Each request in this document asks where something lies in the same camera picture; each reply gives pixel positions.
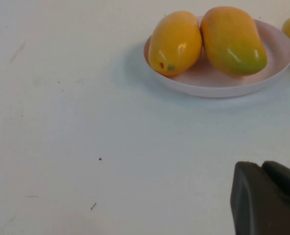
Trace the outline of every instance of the white table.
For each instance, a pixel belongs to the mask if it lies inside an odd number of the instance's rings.
[[[290,3],[154,2],[0,0],[0,235],[232,235],[234,164],[290,167],[290,69],[201,99],[142,58],[172,11],[234,5],[281,27]]]

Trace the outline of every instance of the black object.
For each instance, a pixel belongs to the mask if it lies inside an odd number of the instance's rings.
[[[290,169],[238,162],[230,203],[236,235],[290,235]]]

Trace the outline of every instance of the pink plate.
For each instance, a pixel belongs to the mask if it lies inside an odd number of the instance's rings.
[[[198,62],[177,76],[163,76],[150,68],[152,75],[167,87],[190,95],[202,97],[233,97],[257,92],[283,77],[290,65],[290,39],[276,27],[255,20],[259,35],[268,56],[267,66],[257,74],[233,78],[216,70],[202,53]],[[148,63],[150,38],[144,47]]]

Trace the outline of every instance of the green spot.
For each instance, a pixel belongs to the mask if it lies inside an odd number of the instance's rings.
[[[174,70],[174,65],[168,65],[168,70],[170,71]]]

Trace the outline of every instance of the white plate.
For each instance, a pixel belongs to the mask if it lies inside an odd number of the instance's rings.
[[[151,74],[167,87],[190,95],[202,97],[233,97],[250,94],[277,82],[290,65],[290,39],[276,27],[255,20],[259,35],[268,56],[267,66],[257,74],[232,78],[216,70],[204,53],[198,62],[177,76],[163,76],[149,66]],[[148,63],[150,38],[144,47]]]

